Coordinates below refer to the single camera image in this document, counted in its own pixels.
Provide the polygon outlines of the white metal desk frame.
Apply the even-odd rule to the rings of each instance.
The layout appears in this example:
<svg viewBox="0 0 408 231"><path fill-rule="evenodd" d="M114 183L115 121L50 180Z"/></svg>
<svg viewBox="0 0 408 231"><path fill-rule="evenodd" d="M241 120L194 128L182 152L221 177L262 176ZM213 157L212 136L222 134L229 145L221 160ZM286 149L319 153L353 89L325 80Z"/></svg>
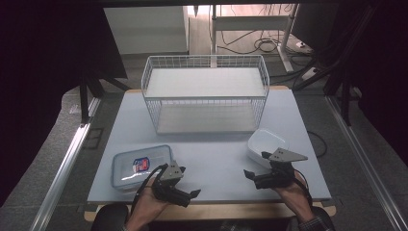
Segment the white metal desk frame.
<svg viewBox="0 0 408 231"><path fill-rule="evenodd" d="M284 36L277 45L277 52L286 72L293 73L293 66L288 58L286 48L297 8L298 4L294 4L289 15L217 16L217 6L213 5L211 14L211 54L215 55L217 52L217 31L283 31Z"/></svg>

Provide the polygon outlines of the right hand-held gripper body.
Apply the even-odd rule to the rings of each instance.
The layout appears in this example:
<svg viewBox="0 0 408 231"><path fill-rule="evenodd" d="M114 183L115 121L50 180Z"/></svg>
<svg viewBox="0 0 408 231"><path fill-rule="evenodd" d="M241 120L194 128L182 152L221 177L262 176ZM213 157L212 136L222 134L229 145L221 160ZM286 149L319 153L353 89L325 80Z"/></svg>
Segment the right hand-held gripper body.
<svg viewBox="0 0 408 231"><path fill-rule="evenodd" d="M288 187L294 180L292 162L306 161L307 157L279 147L267 160L270 164L270 173L255 176L254 183L257 189Z"/></svg>

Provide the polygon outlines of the white power strip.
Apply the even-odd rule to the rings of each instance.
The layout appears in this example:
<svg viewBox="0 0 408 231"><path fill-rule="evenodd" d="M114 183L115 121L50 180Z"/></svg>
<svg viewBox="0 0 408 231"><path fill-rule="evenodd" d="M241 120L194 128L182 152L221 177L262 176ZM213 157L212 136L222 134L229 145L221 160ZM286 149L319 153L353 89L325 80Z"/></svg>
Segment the white power strip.
<svg viewBox="0 0 408 231"><path fill-rule="evenodd" d="M313 76L315 76L318 72L319 72L319 70L316 67L311 67L309 70L307 70L302 75L302 80L306 81L306 80L312 78Z"/></svg>

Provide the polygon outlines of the white wire two-tier rack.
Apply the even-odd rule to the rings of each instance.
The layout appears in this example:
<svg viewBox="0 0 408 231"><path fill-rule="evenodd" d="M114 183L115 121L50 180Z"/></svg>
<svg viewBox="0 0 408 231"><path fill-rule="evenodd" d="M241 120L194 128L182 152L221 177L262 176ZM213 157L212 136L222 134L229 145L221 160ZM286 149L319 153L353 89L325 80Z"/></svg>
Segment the white wire two-tier rack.
<svg viewBox="0 0 408 231"><path fill-rule="evenodd" d="M159 134L253 132L269 92L260 55L151 56L142 95Z"/></svg>

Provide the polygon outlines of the person's right leg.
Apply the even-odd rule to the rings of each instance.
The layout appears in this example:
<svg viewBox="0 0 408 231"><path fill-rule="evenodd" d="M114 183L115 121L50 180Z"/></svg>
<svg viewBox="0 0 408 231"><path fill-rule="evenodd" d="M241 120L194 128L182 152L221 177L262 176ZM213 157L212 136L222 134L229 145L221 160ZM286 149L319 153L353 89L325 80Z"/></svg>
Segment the person's right leg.
<svg viewBox="0 0 408 231"><path fill-rule="evenodd" d="M324 209L320 207L313 207L312 212L316 217L320 217L324 221L324 223L330 228L329 231L336 231L331 217L326 213Z"/></svg>

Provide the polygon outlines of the person's leg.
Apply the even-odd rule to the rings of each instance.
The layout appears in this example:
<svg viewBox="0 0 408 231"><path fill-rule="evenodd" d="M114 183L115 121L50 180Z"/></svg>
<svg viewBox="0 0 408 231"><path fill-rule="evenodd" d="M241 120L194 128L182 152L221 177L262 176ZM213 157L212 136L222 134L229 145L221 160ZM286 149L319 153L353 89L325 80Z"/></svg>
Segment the person's leg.
<svg viewBox="0 0 408 231"><path fill-rule="evenodd" d="M320 207L313 207L312 212L316 217L320 217L324 221L324 223L330 228L329 231L336 231L331 217L326 213L324 209Z"/></svg>
<svg viewBox="0 0 408 231"><path fill-rule="evenodd" d="M128 207L124 204L106 205L97 213L90 231L122 231L128 214Z"/></svg>

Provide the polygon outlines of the white plastic container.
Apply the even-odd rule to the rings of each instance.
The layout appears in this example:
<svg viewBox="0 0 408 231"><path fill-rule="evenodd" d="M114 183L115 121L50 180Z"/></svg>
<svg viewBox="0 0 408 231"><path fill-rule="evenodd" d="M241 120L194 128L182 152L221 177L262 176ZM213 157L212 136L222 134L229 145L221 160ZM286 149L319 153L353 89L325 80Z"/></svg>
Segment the white plastic container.
<svg viewBox="0 0 408 231"><path fill-rule="evenodd" d="M270 168L269 161L262 157L262 152L273 153L279 147L288 149L289 146L289 142L284 138L272 133L268 129L260 128L251 135L247 142L249 149L247 157L264 168Z"/></svg>

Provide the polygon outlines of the person's right hand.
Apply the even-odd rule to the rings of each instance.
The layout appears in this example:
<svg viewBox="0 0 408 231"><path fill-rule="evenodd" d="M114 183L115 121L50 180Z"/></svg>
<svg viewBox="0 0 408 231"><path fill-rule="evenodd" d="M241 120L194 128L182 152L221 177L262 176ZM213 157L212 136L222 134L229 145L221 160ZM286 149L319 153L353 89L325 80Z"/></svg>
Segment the person's right hand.
<svg viewBox="0 0 408 231"><path fill-rule="evenodd" d="M291 183L286 188L274 188L286 206L294 212L300 223L308 222L315 218L309 205L307 195L296 183Z"/></svg>

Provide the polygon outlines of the person's left leg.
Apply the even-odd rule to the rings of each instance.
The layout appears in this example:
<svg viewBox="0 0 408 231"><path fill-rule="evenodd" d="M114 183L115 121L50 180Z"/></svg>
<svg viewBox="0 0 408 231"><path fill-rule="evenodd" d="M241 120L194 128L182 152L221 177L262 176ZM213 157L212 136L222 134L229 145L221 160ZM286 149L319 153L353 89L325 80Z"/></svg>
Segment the person's left leg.
<svg viewBox="0 0 408 231"><path fill-rule="evenodd" d="M124 204L106 205L97 213L90 231L122 231L128 214L128 207Z"/></svg>

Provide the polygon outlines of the black curtain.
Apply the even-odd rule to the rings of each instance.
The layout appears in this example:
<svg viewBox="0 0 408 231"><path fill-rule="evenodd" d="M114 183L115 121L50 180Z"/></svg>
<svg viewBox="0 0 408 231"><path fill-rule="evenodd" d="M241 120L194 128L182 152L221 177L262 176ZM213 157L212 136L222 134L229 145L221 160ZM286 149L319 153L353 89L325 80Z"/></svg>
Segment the black curtain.
<svg viewBox="0 0 408 231"><path fill-rule="evenodd" d="M125 76L103 7L0 0L0 207L54 126L63 95L86 78Z"/></svg>
<svg viewBox="0 0 408 231"><path fill-rule="evenodd" d="M408 166L408 0L341 0L331 38L336 39L366 6L376 10L347 62L359 107Z"/></svg>

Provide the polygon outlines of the clear plastic food container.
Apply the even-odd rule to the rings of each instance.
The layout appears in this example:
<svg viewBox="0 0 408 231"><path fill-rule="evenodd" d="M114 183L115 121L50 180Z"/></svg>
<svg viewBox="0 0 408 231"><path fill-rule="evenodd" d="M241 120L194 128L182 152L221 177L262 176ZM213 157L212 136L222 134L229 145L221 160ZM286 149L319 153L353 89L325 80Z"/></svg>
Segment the clear plastic food container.
<svg viewBox="0 0 408 231"><path fill-rule="evenodd" d="M166 144L116 154L112 162L112 187L119 191L135 189L156 167L171 161L172 150Z"/></svg>

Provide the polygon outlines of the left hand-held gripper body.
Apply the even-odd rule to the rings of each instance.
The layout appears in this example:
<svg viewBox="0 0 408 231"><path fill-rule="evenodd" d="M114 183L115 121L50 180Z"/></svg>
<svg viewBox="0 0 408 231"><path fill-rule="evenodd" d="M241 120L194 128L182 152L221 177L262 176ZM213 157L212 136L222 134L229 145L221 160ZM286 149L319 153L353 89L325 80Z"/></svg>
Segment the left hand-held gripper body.
<svg viewBox="0 0 408 231"><path fill-rule="evenodd" d="M176 161L165 164L152 184L155 197L164 202L187 207L191 202L190 194L176 188L182 178L183 174Z"/></svg>

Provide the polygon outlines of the black metal stand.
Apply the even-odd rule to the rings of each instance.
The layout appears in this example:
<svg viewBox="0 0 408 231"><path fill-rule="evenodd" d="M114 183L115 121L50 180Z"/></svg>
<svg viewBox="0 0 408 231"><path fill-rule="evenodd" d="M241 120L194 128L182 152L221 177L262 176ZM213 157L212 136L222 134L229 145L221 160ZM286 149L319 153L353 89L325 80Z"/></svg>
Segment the black metal stand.
<svg viewBox="0 0 408 231"><path fill-rule="evenodd" d="M347 73L347 66L350 63L353 51L357 47L358 42L361 40L362 35L366 31L377 9L377 5L367 4L358 13L357 18L352 23L352 28L345 30L346 41L344 44L344 48L342 49L342 52L339 54L335 62L333 62L328 67L323 68L320 72L318 72L308 80L305 80L298 85L293 85L293 91L303 90L316 81L322 79L323 77L328 76L328 80L323 87L323 92L326 96L334 96L338 89L342 89L340 116L347 125L350 124L349 101L351 87L351 78Z"/></svg>
<svg viewBox="0 0 408 231"><path fill-rule="evenodd" d="M80 107L81 107L81 125L85 126L89 120L89 98L88 90L93 97L101 98L105 94L105 90L100 83L100 80L104 80L111 85L119 88L120 90L129 90L130 87L119 82L113 77L100 72L100 71L88 71L81 77L80 83Z"/></svg>

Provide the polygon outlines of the pale blue table board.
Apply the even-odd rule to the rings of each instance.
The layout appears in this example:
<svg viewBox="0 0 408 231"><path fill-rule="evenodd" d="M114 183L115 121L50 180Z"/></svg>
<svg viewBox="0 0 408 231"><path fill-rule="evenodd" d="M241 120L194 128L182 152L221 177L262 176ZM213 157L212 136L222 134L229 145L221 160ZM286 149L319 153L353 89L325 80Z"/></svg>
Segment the pale blue table board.
<svg viewBox="0 0 408 231"><path fill-rule="evenodd" d="M293 167L305 175L316 201L329 199L330 191L290 90L269 92L260 126L287 141L291 151L308 158ZM169 145L173 158L186 168L177 188L185 192L201 190L194 203L277 200L276 193L256 189L254 183L244 176L246 169L256 173L264 170L248 157L248 139L247 134L240 133L158 135L142 94L130 90L120 104L88 201L131 202L134 198L131 192L116 190L111 185L114 155L161 144Z"/></svg>

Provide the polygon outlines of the white cabinet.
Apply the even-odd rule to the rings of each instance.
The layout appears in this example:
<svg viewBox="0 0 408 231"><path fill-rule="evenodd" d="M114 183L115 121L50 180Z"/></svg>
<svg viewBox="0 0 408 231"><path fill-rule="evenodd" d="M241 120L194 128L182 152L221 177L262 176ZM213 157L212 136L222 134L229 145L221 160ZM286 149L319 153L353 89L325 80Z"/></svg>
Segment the white cabinet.
<svg viewBox="0 0 408 231"><path fill-rule="evenodd" d="M186 7L105 8L119 53L181 53L189 50Z"/></svg>

